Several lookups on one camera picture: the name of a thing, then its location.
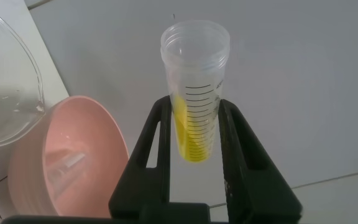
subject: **pink bowl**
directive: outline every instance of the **pink bowl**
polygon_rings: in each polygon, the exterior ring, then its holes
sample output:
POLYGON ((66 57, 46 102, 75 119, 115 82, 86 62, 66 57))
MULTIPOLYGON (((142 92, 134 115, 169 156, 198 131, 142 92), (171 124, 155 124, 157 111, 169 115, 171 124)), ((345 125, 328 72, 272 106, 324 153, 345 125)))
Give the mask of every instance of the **pink bowl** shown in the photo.
POLYGON ((127 162, 111 115, 91 98, 69 97, 18 140, 8 173, 12 202, 26 215, 110 217, 127 162))

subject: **yellow liquid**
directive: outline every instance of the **yellow liquid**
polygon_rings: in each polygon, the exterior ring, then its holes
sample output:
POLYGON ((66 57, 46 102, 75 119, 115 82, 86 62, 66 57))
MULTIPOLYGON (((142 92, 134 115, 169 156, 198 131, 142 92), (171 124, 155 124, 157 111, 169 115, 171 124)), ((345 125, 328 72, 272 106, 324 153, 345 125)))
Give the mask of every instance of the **yellow liquid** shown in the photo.
POLYGON ((180 96, 174 96, 173 104, 180 155, 190 162, 207 160, 214 140, 214 120, 199 122, 189 118, 186 103, 180 96))

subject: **plastic beaker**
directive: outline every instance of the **plastic beaker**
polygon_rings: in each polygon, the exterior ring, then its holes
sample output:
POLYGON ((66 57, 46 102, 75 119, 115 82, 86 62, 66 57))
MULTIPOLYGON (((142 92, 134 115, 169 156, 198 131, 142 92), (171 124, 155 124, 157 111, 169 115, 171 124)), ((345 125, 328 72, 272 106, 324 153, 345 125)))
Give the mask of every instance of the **plastic beaker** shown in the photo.
POLYGON ((178 149, 187 161, 211 154, 229 51, 229 33, 211 21, 179 22, 162 34, 178 149))
POLYGON ((57 199, 84 171, 89 169, 85 153, 68 149, 47 154, 45 165, 53 199, 57 199))
POLYGON ((0 146, 23 136, 44 114, 37 64, 20 37, 0 18, 0 146))

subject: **white wall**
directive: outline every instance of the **white wall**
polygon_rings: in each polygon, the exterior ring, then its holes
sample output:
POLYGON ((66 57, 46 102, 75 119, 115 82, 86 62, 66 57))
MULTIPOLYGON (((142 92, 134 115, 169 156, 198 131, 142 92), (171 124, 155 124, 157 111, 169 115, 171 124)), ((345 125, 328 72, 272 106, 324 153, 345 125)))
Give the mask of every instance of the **white wall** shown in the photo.
MULTIPOLYGON (((160 35, 178 21, 209 19, 232 38, 224 97, 288 183, 358 172, 358 1, 64 0, 31 13, 70 94, 102 102, 130 152, 153 102, 167 94, 160 35)), ((174 200, 224 202, 214 150, 193 167, 173 144, 174 200)))

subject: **clear plastic container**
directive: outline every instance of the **clear plastic container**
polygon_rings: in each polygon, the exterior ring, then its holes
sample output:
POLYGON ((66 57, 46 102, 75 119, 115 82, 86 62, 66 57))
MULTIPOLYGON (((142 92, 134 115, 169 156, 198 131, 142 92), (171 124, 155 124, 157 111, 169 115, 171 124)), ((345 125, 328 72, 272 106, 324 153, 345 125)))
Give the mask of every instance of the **clear plastic container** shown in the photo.
POLYGON ((61 149, 46 155, 45 158, 47 185, 51 188, 53 199, 61 194, 89 170, 89 161, 84 152, 61 149))
POLYGON ((0 146, 23 136, 45 114, 37 64, 0 18, 0 146))
POLYGON ((211 155, 229 51, 229 33, 211 21, 180 22, 162 34, 178 149, 187 161, 211 155))

